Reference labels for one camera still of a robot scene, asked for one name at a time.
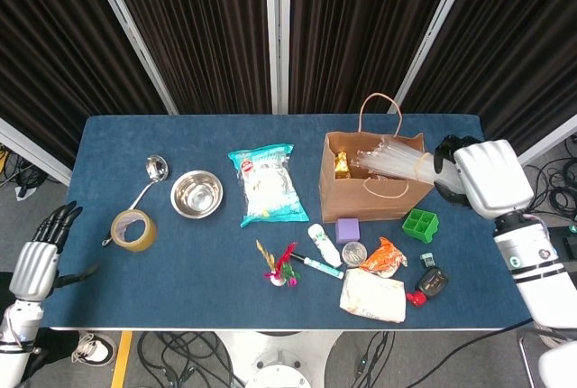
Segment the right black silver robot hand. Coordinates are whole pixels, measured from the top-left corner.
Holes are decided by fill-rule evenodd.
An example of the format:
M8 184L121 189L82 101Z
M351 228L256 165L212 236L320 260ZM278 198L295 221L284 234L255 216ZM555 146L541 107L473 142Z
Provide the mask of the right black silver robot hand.
M448 135L434 152L435 188L453 204L495 219L525 210L534 197L517 155L506 140Z

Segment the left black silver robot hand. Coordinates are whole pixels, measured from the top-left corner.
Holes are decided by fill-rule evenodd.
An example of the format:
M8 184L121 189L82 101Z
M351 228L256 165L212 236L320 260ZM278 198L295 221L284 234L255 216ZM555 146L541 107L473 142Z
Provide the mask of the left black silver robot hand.
M55 289L83 282L99 270L100 264L94 263L84 272L60 275L60 257L69 231L81 212L82 207L78 207L76 201L56 208L40 223L32 239L24 244L9 285L16 299L42 302Z

